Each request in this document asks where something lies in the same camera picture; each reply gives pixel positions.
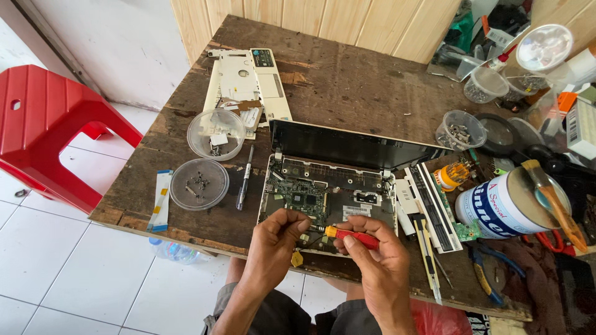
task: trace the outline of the red plastic bag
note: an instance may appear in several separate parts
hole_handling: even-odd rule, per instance
[[[465,312],[437,303],[410,299],[418,335],[472,335]]]

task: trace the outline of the ballpoint pen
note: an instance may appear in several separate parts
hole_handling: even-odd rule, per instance
[[[246,195],[246,188],[249,186],[250,177],[250,162],[253,160],[254,144],[250,146],[249,162],[246,164],[246,171],[244,171],[244,181],[240,192],[238,192],[238,200],[236,201],[236,208],[242,210],[242,204],[244,203],[244,196]]]

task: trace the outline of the hand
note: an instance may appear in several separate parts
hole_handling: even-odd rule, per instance
[[[294,245],[310,225],[308,216],[289,209],[278,209],[256,225],[238,287],[264,298],[284,279]]]
[[[366,249],[352,236],[333,244],[340,253],[349,253],[362,271],[364,300],[383,333],[415,333],[409,309],[409,254],[399,238],[385,222],[362,215],[348,216],[337,228],[379,239],[378,250]]]

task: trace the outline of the red screwdriver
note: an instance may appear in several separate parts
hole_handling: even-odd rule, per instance
[[[346,237],[348,235],[352,235],[352,236],[354,236],[355,239],[362,242],[362,244],[364,244],[364,246],[367,249],[369,249],[369,250],[378,249],[378,239],[376,239],[374,236],[364,234],[363,232],[355,232],[355,231],[337,229],[334,226],[320,227],[320,226],[311,225],[311,228],[313,228],[319,232],[324,232],[325,235],[327,235],[329,237],[339,238],[340,240],[343,240],[344,237]]]

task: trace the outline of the shorts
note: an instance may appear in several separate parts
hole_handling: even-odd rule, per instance
[[[205,328],[201,334],[210,333],[213,325],[224,312],[237,284],[231,283],[220,289],[213,315],[205,318]],[[381,334],[381,328],[368,310],[364,300],[343,302],[332,311],[315,315],[315,321],[318,335]],[[290,297],[273,290],[261,303],[248,334],[307,335],[310,327],[310,315]]]

